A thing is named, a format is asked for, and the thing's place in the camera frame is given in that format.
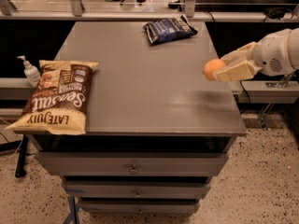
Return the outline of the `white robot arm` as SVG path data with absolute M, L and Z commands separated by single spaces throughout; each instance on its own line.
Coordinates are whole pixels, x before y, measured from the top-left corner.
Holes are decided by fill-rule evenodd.
M 231 51 L 221 57 L 225 66 L 212 76 L 222 82 L 289 75 L 299 69 L 299 28 L 266 35 L 259 42 Z

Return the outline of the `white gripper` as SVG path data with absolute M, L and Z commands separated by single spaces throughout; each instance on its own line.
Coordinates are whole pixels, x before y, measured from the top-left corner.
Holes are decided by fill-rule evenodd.
M 226 66 L 213 73 L 221 82 L 248 80 L 258 72 L 269 77 L 288 75 L 295 71 L 295 30 L 269 34 L 257 44 L 250 42 L 225 54 L 221 60 Z

